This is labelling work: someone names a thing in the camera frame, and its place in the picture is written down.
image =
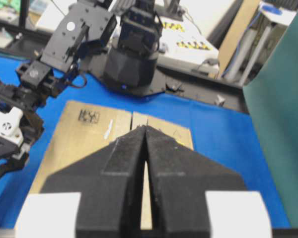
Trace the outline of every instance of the cardboard sheet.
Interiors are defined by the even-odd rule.
[[[30,193],[39,193],[46,178],[105,147],[130,131],[131,113],[69,101],[45,153]]]
[[[137,126],[150,125],[193,149],[191,132],[182,126],[140,113],[69,101],[63,111],[30,193],[39,193],[54,172],[93,153]],[[145,166],[142,204],[143,230],[152,229],[148,167]]]

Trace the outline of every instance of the yellow and black tape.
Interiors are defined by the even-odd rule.
[[[204,42],[200,41],[194,41],[194,42],[188,42],[185,43],[184,41],[178,42],[177,43],[178,47],[181,48],[188,48],[188,49],[195,49],[195,50],[204,50],[204,51],[210,51],[211,48],[208,47]]]
[[[185,29],[181,24],[174,24],[174,23],[164,22],[163,27],[164,27],[164,29],[171,29],[171,30],[174,30],[174,31],[185,32]]]

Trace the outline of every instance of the cable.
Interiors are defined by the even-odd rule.
[[[245,35],[245,33],[254,25],[254,23],[257,21],[257,19],[259,18],[259,16],[261,15],[261,11],[259,11],[257,13],[257,15],[254,17],[254,19],[252,20],[252,22],[247,26],[246,30],[244,31],[241,39],[239,40],[238,42],[238,45],[236,47],[236,51],[234,53],[234,56],[233,56],[233,59],[231,60],[231,62],[229,63],[228,67],[226,68],[226,70],[223,72],[223,74],[221,75],[221,77],[223,77],[224,75],[226,75],[230,69],[232,68],[233,66],[233,63],[236,61],[236,58],[237,58],[237,55],[238,55],[238,52],[239,52],[239,49],[240,49],[240,43],[242,41],[242,38],[243,36]]]
[[[87,77],[86,77],[86,75],[85,75],[85,72],[79,70],[79,71],[78,71],[78,74],[79,74],[79,75],[83,78],[83,80],[84,80],[83,85],[75,85],[75,84],[73,84],[73,83],[71,83],[71,82],[67,82],[67,85],[68,85],[68,86],[70,86],[70,87],[72,87],[72,88],[76,88],[76,89],[82,89],[82,88],[84,88],[84,87],[87,85]]]
[[[62,12],[62,10],[59,8],[59,6],[57,6],[57,4],[51,0],[51,2],[54,4],[54,6],[60,11],[61,14],[63,14],[63,16],[65,16],[64,12]]]
[[[195,23],[195,21],[193,20],[193,17],[190,15],[190,13],[189,13],[189,10],[186,8],[186,7],[184,7],[184,6],[181,6],[181,8],[183,9],[183,11],[184,11],[184,17],[185,18],[187,18],[188,19],[188,21],[190,21],[196,28],[197,28],[197,30],[199,31],[199,33],[200,33],[200,35],[202,35],[202,31],[201,31],[201,29],[199,28],[199,26]]]

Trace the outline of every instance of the black cable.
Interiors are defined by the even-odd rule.
[[[68,83],[67,83],[68,86],[70,86],[70,87],[72,87],[72,88],[76,88],[76,89],[82,89],[82,88],[84,88],[84,87],[87,85],[87,78],[86,78],[86,76],[85,76],[85,72],[83,72],[83,71],[79,71],[78,74],[79,74],[79,75],[83,78],[83,80],[84,80],[83,85],[75,85],[75,84],[73,84],[72,82],[68,82]]]
[[[59,8],[59,6],[57,6],[57,4],[51,0],[51,2],[54,4],[54,6],[60,11],[61,14],[63,14],[63,16],[65,16],[64,12],[62,12],[62,10]]]

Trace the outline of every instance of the table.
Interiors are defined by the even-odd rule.
[[[14,70],[19,65],[20,61],[0,58],[0,79],[4,83],[18,84]],[[0,228],[14,227],[68,100],[140,112],[190,128],[194,149],[240,173],[249,190],[261,192],[273,227],[289,227],[249,115],[167,94],[145,98],[116,94],[90,75],[87,78],[88,85],[84,89],[68,88],[57,99],[48,99],[47,106],[38,110],[44,120],[45,131],[31,148],[27,166],[0,180]],[[80,80],[78,78],[74,83],[79,84]]]
[[[241,86],[243,86],[245,84],[247,77],[249,76],[249,73],[251,72],[254,64],[256,63],[256,61],[259,57],[259,54],[261,53],[261,50],[263,49],[265,42],[266,42],[267,38],[269,37],[270,33],[272,32],[274,26],[276,24],[279,24],[279,25],[288,27],[291,24],[291,22],[293,21],[294,17],[296,16],[296,13],[297,13],[296,11],[288,11],[286,9],[281,9],[281,11],[282,11],[281,15],[273,14],[271,12],[264,10],[262,8],[264,5],[270,5],[270,4],[263,3],[263,2],[260,3],[259,11],[270,21],[270,24],[268,26],[266,26],[266,28],[262,34],[262,37],[260,38],[258,45],[255,48],[254,53],[251,56],[247,66],[246,66],[246,69],[239,81],[239,84]]]
[[[118,0],[113,0],[108,9],[109,11],[111,11],[116,1]],[[64,14],[67,14],[69,12],[69,6],[77,1],[55,0],[54,2],[62,10],[62,12],[64,12]],[[164,2],[163,0],[156,0],[155,4],[164,5]],[[196,8],[194,4],[189,5],[189,7],[189,12],[196,12],[191,11],[194,7]],[[58,10],[53,3],[50,3],[38,20],[36,28],[38,30],[53,33],[62,21],[63,17],[64,16],[60,12],[60,10]],[[182,33],[170,29],[163,30],[162,37],[160,39],[160,45],[166,45],[167,50],[166,53],[160,54],[158,59],[159,66],[178,70],[184,73],[218,73],[220,69],[219,65],[209,65],[207,63],[202,64],[207,59],[217,59],[219,56],[219,51],[210,42],[208,42],[208,40],[204,36],[200,35],[196,26],[194,26],[186,17],[184,17],[183,22],[175,21],[165,17],[161,17],[161,20],[165,24],[181,25],[183,26],[183,28],[185,28],[186,32]],[[118,26],[116,28],[116,31],[120,32],[120,17],[117,17],[117,21]],[[194,42],[197,42],[198,44],[202,44],[203,46],[208,47],[210,50],[193,50],[186,49],[184,47],[180,48],[177,46],[177,43],[181,42],[190,44],[194,44]]]

